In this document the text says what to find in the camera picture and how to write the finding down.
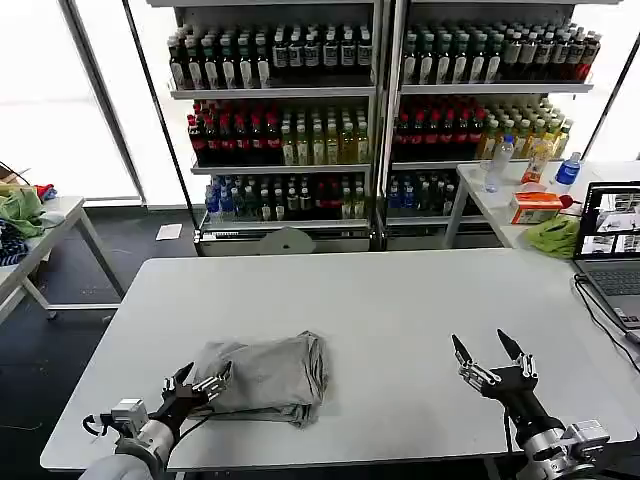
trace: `laptop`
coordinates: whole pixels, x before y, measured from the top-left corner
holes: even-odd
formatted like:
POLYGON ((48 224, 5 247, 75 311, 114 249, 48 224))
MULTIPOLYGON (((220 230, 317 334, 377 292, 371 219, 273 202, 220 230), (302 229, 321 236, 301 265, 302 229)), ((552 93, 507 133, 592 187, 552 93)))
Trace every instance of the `laptop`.
POLYGON ((640 182, 589 184, 573 260, 614 318, 640 329, 640 182))

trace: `paper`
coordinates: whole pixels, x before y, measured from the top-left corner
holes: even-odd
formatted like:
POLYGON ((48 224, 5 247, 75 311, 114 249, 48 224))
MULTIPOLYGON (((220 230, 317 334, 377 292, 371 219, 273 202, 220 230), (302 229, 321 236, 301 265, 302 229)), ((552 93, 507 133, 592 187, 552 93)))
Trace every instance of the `paper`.
POLYGON ((170 225, 162 225, 160 230, 158 230, 158 235, 156 235, 157 240, 174 240, 180 237, 180 232, 182 231, 181 223, 172 223, 170 225))

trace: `green cloth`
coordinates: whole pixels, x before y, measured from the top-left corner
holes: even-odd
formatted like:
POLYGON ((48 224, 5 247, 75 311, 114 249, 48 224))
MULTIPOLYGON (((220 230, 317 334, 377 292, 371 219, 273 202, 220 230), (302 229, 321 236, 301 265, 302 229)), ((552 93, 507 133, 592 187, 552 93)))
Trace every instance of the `green cloth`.
POLYGON ((0 190, 0 218, 16 227, 25 237, 42 235, 44 228, 38 217, 42 203, 34 188, 11 188, 0 190))
POLYGON ((576 246, 580 222, 576 217, 557 215, 531 227, 525 238, 538 250, 556 258, 571 258, 576 246))

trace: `laptop keyboard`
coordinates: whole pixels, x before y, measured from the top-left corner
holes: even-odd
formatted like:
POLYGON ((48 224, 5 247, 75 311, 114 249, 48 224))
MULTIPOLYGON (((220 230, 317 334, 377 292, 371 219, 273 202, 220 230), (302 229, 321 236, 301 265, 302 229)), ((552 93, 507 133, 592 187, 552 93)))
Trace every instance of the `laptop keyboard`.
POLYGON ((589 274, 607 295, 640 295, 640 270, 592 271, 589 274))

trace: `laptop screen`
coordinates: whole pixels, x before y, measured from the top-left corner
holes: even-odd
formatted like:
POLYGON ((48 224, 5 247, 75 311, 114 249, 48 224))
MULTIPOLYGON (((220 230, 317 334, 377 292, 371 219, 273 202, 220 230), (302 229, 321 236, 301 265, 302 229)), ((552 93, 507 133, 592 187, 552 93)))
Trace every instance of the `laptop screen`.
POLYGON ((575 259, 640 258, 640 182, 593 182, 575 259))

